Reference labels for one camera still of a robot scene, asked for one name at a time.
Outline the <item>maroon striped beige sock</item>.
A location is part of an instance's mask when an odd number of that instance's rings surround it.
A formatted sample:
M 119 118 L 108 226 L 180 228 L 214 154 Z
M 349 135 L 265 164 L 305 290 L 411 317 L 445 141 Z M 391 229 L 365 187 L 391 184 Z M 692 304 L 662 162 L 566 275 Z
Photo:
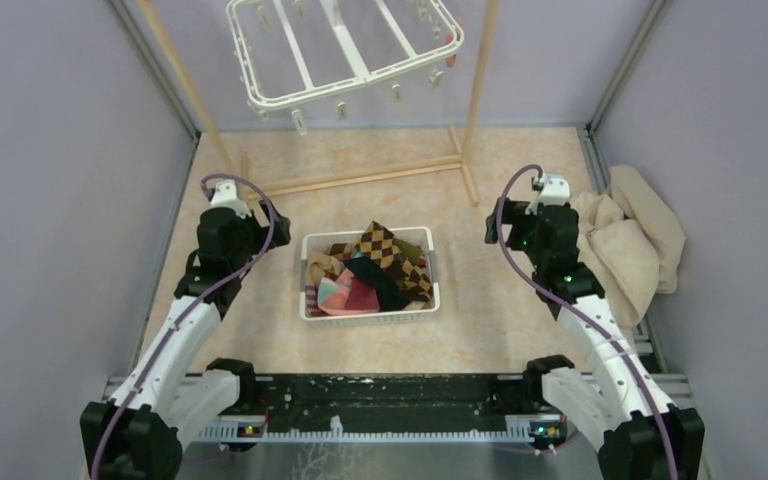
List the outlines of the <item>maroon striped beige sock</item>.
M 343 270 L 343 262 L 334 256 L 322 253 L 311 253 L 308 255 L 303 282 L 304 314 L 309 317 L 325 315 L 318 306 L 319 286 L 323 279 L 335 280 Z

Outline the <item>pink patterned sock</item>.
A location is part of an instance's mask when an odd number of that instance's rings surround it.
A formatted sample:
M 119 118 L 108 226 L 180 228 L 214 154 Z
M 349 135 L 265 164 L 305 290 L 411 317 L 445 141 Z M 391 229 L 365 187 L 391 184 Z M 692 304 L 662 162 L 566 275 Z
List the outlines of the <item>pink patterned sock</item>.
M 356 311 L 347 307 L 351 284 L 351 276 L 341 276 L 335 280 L 323 278 L 317 289 L 319 309 L 331 316 L 354 315 Z

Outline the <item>white plastic basket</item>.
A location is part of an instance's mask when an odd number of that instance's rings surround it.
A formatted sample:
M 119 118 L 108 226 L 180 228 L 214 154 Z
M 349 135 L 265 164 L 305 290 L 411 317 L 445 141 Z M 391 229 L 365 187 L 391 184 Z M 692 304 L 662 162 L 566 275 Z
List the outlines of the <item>white plastic basket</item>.
M 336 243 L 348 243 L 357 240 L 362 234 L 361 230 L 341 231 L 328 233 L 313 233 L 303 237 L 300 256 L 300 280 L 298 294 L 298 312 L 300 318 L 308 325 L 317 327 L 351 327 L 362 325 L 399 324 L 430 320 L 441 306 L 440 275 L 438 273 L 437 250 L 432 231 L 425 226 L 411 226 L 391 228 L 396 237 L 404 239 L 423 248 L 427 267 L 425 271 L 432 280 L 431 302 L 418 310 L 399 310 L 383 313 L 353 314 L 340 316 L 314 315 L 313 310 L 307 306 L 306 294 L 306 270 L 310 264 L 311 255 L 314 252 L 324 251 Z

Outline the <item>black sock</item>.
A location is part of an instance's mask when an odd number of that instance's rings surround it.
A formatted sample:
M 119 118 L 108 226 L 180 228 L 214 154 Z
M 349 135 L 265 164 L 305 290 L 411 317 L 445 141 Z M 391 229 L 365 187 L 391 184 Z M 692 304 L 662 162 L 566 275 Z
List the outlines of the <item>black sock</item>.
M 344 262 L 347 270 L 373 288 L 378 299 L 381 312 L 404 310 L 411 300 L 402 294 L 394 280 L 372 259 L 360 255 Z

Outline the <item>white plastic sock hanger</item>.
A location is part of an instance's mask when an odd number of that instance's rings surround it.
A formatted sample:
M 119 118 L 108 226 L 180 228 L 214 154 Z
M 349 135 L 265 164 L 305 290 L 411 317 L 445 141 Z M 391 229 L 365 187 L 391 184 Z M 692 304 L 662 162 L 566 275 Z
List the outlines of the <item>white plastic sock hanger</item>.
M 273 6 L 276 1 L 236 2 L 239 4 L 236 13 L 246 35 L 263 96 L 272 99 L 300 92 L 304 85 L 284 36 L 279 16 Z M 291 22 L 314 85 L 323 86 L 352 77 L 352 70 L 348 66 L 333 30 L 328 24 L 328 19 L 321 8 L 324 1 L 279 2 L 284 6 L 287 18 Z M 369 70 L 378 70 L 406 60 L 404 50 L 376 6 L 379 1 L 336 2 L 339 4 L 342 19 L 350 30 L 357 49 Z M 446 35 L 451 34 L 438 18 L 434 9 L 430 7 L 429 4 L 432 1 L 383 2 L 389 7 L 393 17 L 400 24 L 405 37 L 418 54 L 426 54 L 444 45 Z M 444 59 L 399 75 L 393 80 L 380 81 L 373 86 L 385 85 L 391 100 L 400 103 L 404 98 L 400 81 L 403 77 L 416 71 L 425 72 L 430 88 L 435 89 L 444 78 Z M 304 116 L 303 109 L 307 105 L 329 101 L 334 106 L 336 118 L 343 121 L 348 116 L 346 97 L 355 91 L 341 94 L 337 98 L 325 98 L 305 103 L 300 106 L 299 110 Z M 247 94 L 246 103 L 253 111 Z M 288 110 L 273 111 L 265 118 L 258 116 L 256 112 L 254 114 L 263 121 L 267 121 L 273 116 L 287 117 L 293 124 L 291 113 Z

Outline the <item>olive green striped sock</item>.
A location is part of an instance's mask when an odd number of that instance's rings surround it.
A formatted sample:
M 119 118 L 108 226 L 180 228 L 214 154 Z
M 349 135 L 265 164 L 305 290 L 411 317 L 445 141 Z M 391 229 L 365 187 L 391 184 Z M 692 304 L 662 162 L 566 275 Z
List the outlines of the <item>olive green striped sock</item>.
M 400 238 L 394 238 L 393 243 L 412 265 L 419 267 L 426 265 L 425 251 L 420 246 Z

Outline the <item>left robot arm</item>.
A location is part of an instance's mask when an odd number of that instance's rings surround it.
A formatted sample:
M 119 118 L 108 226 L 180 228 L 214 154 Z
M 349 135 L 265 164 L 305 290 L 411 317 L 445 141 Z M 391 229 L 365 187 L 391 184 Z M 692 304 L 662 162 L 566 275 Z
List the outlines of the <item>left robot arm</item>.
M 212 202 L 200 218 L 198 248 L 161 330 L 137 366 L 104 402 L 80 416 L 93 479 L 173 479 L 183 454 L 221 413 L 252 411 L 260 399 L 251 363 L 218 358 L 186 385 L 188 369 L 218 328 L 242 280 L 269 250 L 290 241 L 290 221 L 268 199 L 262 226 L 237 200 Z

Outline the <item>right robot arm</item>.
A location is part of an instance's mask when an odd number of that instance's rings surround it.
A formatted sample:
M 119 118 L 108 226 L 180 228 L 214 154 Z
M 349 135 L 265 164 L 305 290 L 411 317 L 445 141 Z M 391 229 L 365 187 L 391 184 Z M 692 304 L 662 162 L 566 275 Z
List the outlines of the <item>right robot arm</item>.
M 705 425 L 679 407 L 646 370 L 611 311 L 595 274 L 580 259 L 578 214 L 569 205 L 498 198 L 485 241 L 506 260 L 525 253 L 533 267 L 512 267 L 583 349 L 593 384 L 562 355 L 527 364 L 523 398 L 536 412 L 553 407 L 594 449 L 605 479 L 695 479 Z

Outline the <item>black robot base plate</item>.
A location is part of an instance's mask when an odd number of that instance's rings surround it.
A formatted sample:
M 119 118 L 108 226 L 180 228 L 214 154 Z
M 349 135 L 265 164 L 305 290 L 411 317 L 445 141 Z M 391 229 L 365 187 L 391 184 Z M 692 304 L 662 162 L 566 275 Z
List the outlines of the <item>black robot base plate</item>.
M 258 443 L 492 443 L 554 452 L 567 417 L 527 397 L 519 374 L 271 374 L 197 436 Z

